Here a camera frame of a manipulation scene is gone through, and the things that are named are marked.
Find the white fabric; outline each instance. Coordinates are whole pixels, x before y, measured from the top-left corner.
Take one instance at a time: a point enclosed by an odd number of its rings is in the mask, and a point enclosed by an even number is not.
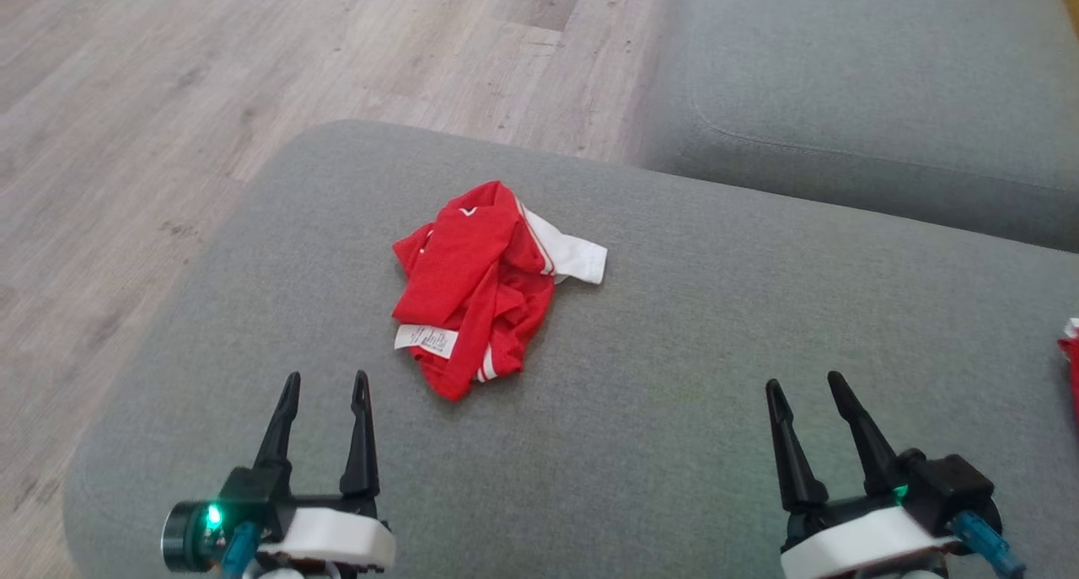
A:
[[[606,267],[606,249],[595,242],[566,236],[547,219],[527,209],[518,199],[518,207],[528,222],[532,238],[540,246],[544,259],[550,260],[556,276],[555,282],[566,278],[577,278],[582,282],[602,284]]]

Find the white sleeve trim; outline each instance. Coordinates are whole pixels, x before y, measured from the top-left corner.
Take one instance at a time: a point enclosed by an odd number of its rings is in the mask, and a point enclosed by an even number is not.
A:
[[[494,372],[494,358],[491,355],[491,344],[487,344],[487,351],[483,353],[483,363],[479,368],[479,371],[476,371],[476,381],[486,383],[497,378],[497,376]]]
[[[532,237],[540,246],[544,261],[550,261],[556,282],[563,279],[577,278],[583,282],[603,282],[603,272],[606,267],[606,249],[593,242],[582,240],[581,237],[566,236],[546,219],[527,209],[520,202],[518,207],[524,215]]]

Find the red fabric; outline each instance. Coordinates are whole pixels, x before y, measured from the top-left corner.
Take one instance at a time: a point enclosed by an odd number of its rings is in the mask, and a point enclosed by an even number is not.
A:
[[[1064,349],[1071,364],[1071,401],[1075,403],[1076,419],[1079,421],[1079,340],[1061,340],[1056,345]]]
[[[448,360],[410,348],[427,383],[449,400],[467,394],[488,345],[495,374],[482,372],[484,380],[520,371],[543,326],[555,279],[521,210],[513,191],[492,180],[394,244],[408,276],[394,318],[457,332]]]

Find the white tag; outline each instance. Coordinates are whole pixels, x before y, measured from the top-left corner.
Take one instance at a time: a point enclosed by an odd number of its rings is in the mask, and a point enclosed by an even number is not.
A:
[[[394,349],[402,347],[421,347],[435,356],[450,359],[453,346],[457,342],[455,330],[424,327],[421,325],[401,325],[394,337]]]

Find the gray fabric upholstery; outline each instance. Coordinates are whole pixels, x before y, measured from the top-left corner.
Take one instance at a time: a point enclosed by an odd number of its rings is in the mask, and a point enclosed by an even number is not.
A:
[[[525,372],[451,405],[391,349],[390,246],[490,179],[607,246],[607,276],[560,284]],[[67,482],[67,537],[86,577],[165,577],[169,507],[250,463],[292,369],[293,488],[333,493],[363,368],[394,576],[779,577],[764,384],[784,384],[833,496],[855,495],[825,383],[841,369],[897,449],[960,453],[996,481],[1039,578],[1074,577],[1079,442],[1054,341],[1077,273],[1073,253],[886,215],[322,126],[271,161],[120,376]]]
[[[643,164],[1079,249],[1062,0],[677,0]]]

